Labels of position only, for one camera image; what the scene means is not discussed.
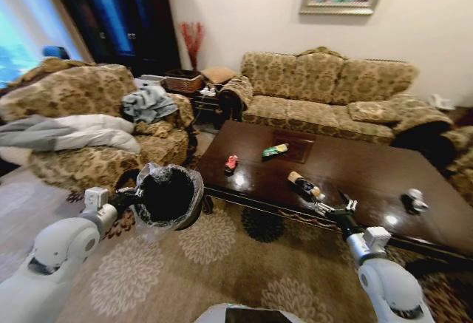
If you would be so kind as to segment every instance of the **wooden coffee table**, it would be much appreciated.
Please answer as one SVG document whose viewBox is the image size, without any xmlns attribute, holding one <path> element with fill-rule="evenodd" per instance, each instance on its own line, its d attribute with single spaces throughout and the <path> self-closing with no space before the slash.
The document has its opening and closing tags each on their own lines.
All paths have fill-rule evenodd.
<svg viewBox="0 0 473 323">
<path fill-rule="evenodd" d="M 263 161 L 262 150 L 289 143 L 287 154 Z M 224 173 L 231 154 L 239 164 Z M 205 207 L 210 197 L 256 208 L 325 228 L 321 218 L 290 186 L 294 170 L 319 185 L 329 205 L 341 204 L 337 189 L 358 201 L 355 220 L 366 227 L 381 225 L 390 241 L 414 249 L 473 256 L 473 208 L 418 152 L 354 140 L 309 135 L 227 121 L 199 162 L 205 184 Z M 418 188 L 430 208 L 408 214 L 400 196 Z"/>
</svg>

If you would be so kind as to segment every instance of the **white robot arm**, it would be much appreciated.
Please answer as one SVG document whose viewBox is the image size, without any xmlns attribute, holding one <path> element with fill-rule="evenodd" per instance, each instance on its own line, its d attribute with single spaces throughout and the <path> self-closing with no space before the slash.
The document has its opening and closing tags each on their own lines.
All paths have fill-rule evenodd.
<svg viewBox="0 0 473 323">
<path fill-rule="evenodd" d="M 0 311 L 5 322 L 55 321 L 82 262 L 117 218 L 116 207 L 106 203 L 107 195 L 101 188 L 87 190 L 82 218 L 57 221 L 38 234 L 31 254 L 0 284 Z M 350 200 L 344 210 L 335 210 L 315 201 L 314 210 L 335 220 L 342 230 L 359 265 L 361 286 L 372 302 L 378 321 L 433 322 L 415 277 L 385 259 L 384 246 L 390 234 L 382 227 L 368 228 L 365 232 L 360 229 L 351 217 L 355 205 Z M 215 315 L 211 316 L 206 318 L 208 321 L 199 322 L 220 322 L 215 320 Z"/>
<path fill-rule="evenodd" d="M 52 323 L 61 312 L 84 260 L 117 218 L 108 191 L 86 191 L 86 218 L 67 218 L 43 229 L 18 270 L 0 284 L 3 322 Z"/>
</svg>

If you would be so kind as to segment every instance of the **cabinet door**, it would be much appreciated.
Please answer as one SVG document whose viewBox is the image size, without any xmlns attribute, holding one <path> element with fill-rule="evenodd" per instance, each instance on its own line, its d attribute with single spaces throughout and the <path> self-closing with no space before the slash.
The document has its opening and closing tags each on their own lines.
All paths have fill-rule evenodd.
<svg viewBox="0 0 473 323">
<path fill-rule="evenodd" d="M 136 12 L 136 48 L 141 74 L 162 75 L 180 68 L 169 0 L 132 0 Z"/>
<path fill-rule="evenodd" d="M 112 62 L 115 51 L 107 38 L 106 30 L 92 0 L 62 0 L 79 29 L 94 60 L 98 63 Z"/>
<path fill-rule="evenodd" d="M 92 0 L 98 18 L 112 41 L 117 56 L 123 59 L 135 57 L 133 23 L 126 10 L 124 0 Z"/>
</svg>

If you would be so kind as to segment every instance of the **floral upholstered sofa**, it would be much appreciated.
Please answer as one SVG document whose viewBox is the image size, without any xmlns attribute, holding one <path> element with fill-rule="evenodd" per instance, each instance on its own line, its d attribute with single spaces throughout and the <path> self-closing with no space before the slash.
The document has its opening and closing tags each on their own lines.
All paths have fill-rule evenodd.
<svg viewBox="0 0 473 323">
<path fill-rule="evenodd" d="M 453 161 L 445 175 L 466 202 L 473 206 L 473 126 L 464 126 L 445 132 L 441 137 L 450 141 Z"/>
<path fill-rule="evenodd" d="M 247 52 L 220 103 L 244 122 L 391 144 L 416 126 L 435 123 L 440 134 L 452 124 L 404 93 L 417 75 L 408 63 L 349 59 L 325 47 L 299 55 Z"/>
<path fill-rule="evenodd" d="M 121 98 L 136 90 L 132 74 L 117 64 L 64 65 L 46 74 L 0 98 L 0 115 L 4 122 L 33 114 L 51 118 L 85 114 L 119 117 Z M 30 168 L 51 186 L 77 192 L 102 186 L 113 193 L 124 174 L 141 169 L 148 162 L 181 164 L 187 157 L 188 130 L 194 114 L 186 97 L 170 96 L 179 107 L 177 112 L 157 123 L 136 126 L 134 136 L 141 146 L 140 154 L 106 146 L 33 152 L 28 159 Z"/>
</svg>

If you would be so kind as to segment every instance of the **black trash bag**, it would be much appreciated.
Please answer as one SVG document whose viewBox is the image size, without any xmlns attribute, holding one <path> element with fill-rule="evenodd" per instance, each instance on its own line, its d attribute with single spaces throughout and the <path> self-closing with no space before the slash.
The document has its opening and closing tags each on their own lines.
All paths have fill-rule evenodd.
<svg viewBox="0 0 473 323">
<path fill-rule="evenodd" d="M 204 185 L 198 171 L 148 163 L 137 176 L 136 189 L 141 203 L 131 207 L 137 230 L 150 240 L 180 229 L 199 215 Z"/>
</svg>

